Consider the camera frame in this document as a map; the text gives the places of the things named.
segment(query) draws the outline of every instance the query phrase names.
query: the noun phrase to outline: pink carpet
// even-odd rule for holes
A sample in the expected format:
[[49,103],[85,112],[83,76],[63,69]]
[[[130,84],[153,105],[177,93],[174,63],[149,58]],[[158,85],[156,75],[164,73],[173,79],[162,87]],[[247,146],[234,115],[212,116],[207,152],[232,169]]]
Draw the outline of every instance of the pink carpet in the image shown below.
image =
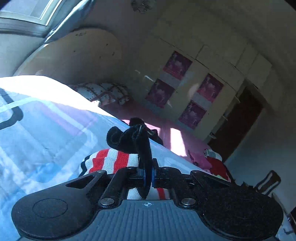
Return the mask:
[[157,129],[158,135],[167,149],[190,162],[190,157],[187,156],[188,150],[191,153],[203,155],[205,149],[210,149],[206,143],[193,136],[193,134],[169,120],[158,117],[151,110],[146,109],[135,101],[129,101],[124,105],[112,103],[104,106],[102,109],[127,124],[129,124],[129,120],[132,117],[143,119],[148,128]]

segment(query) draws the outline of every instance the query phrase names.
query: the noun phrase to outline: doorway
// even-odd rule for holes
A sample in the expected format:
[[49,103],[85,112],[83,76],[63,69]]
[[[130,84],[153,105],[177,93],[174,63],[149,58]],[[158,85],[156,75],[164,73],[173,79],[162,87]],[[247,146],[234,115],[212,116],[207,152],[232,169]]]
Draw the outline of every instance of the doorway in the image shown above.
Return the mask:
[[215,139],[209,141],[211,149],[219,153],[223,162],[234,152],[246,136],[262,111],[262,104],[244,88],[237,104],[225,118],[221,127],[214,134]]

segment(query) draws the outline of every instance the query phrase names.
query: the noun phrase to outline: blue curtain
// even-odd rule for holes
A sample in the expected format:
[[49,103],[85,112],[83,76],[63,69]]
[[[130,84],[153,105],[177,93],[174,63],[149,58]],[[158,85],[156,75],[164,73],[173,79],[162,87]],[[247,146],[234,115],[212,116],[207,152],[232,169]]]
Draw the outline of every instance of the blue curtain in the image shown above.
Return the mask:
[[46,36],[45,44],[58,40],[74,29],[78,28],[88,13],[92,10],[96,0],[80,1],[68,16]]

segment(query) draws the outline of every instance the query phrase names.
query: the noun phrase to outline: purple square decoration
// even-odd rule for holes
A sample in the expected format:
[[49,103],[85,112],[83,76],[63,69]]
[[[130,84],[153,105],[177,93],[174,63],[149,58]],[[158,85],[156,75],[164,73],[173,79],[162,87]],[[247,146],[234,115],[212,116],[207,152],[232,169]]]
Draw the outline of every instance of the purple square decoration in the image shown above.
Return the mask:
[[157,79],[146,96],[146,100],[163,108],[174,91],[175,89],[173,87],[162,80]]
[[197,92],[213,103],[223,86],[224,85],[219,80],[208,74]]
[[182,80],[192,61],[174,51],[163,70],[178,80]]
[[179,121],[194,130],[206,112],[197,103],[190,101],[179,117]]

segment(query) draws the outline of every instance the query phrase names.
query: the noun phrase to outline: gray gripper base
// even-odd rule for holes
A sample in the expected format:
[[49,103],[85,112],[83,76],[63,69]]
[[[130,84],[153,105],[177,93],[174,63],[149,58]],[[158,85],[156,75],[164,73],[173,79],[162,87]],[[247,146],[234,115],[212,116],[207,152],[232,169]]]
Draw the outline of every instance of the gray gripper base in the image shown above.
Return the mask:
[[102,210],[80,233],[63,241],[225,241],[210,231],[193,210],[175,206],[173,200],[123,200]]

